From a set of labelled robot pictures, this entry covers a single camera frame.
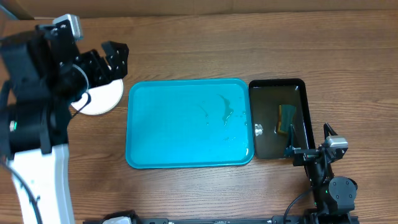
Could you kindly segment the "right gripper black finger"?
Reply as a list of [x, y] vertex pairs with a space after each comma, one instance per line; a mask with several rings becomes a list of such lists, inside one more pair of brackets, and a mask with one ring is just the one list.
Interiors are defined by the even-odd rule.
[[337, 136], [338, 134], [334, 131], [334, 129], [328, 124], [328, 123], [325, 123], [324, 125], [323, 125], [323, 132], [324, 132], [324, 137], [325, 137], [325, 139], [328, 137], [328, 136]]
[[295, 134], [295, 129], [293, 124], [289, 126], [289, 131], [288, 131], [288, 140], [287, 140], [287, 145], [284, 149], [284, 156], [285, 157], [292, 157], [294, 152], [296, 150], [299, 150], [299, 147], [296, 144], [296, 134]]

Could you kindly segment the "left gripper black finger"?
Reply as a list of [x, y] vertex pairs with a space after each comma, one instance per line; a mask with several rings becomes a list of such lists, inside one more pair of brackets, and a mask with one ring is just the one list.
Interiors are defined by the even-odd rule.
[[119, 42], [103, 42], [101, 44], [106, 56], [105, 59], [111, 67], [109, 71], [110, 80], [124, 78], [127, 71], [127, 60], [129, 56], [129, 48], [127, 44]]
[[76, 60], [88, 78], [88, 87], [95, 88], [109, 83], [109, 68], [96, 50], [85, 52]]

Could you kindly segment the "white plate with red stain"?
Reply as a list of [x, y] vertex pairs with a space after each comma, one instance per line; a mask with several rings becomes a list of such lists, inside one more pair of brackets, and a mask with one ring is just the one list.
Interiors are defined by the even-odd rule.
[[110, 84], [89, 89], [80, 100], [71, 106], [85, 115], [101, 115], [111, 111], [121, 100], [124, 92], [122, 79]]

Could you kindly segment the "green and yellow sponge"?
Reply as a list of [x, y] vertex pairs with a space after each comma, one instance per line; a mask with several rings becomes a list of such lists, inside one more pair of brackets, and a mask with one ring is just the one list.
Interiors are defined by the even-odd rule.
[[293, 125], [297, 108], [294, 105], [279, 105], [277, 134], [287, 134]]

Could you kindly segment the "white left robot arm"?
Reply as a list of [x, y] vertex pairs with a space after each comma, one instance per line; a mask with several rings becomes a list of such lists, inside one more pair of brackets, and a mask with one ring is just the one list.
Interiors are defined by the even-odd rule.
[[5, 37], [1, 58], [1, 165], [12, 175], [24, 223], [73, 223], [68, 184], [69, 107], [127, 75], [126, 44], [81, 53], [70, 21]]

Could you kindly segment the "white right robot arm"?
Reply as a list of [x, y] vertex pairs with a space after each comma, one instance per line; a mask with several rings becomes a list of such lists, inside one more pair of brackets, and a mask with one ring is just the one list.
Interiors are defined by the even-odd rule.
[[[295, 146], [295, 129], [289, 127], [289, 138], [285, 155], [294, 159], [294, 166], [305, 168], [310, 188], [295, 198], [285, 210], [282, 223], [359, 223], [359, 218], [350, 215], [355, 209], [358, 185], [350, 178], [335, 176], [331, 164], [343, 158], [348, 150], [346, 138], [333, 128], [323, 125], [325, 141], [316, 149]], [[301, 198], [313, 195], [314, 208], [307, 209], [300, 217], [290, 216], [290, 209]]]

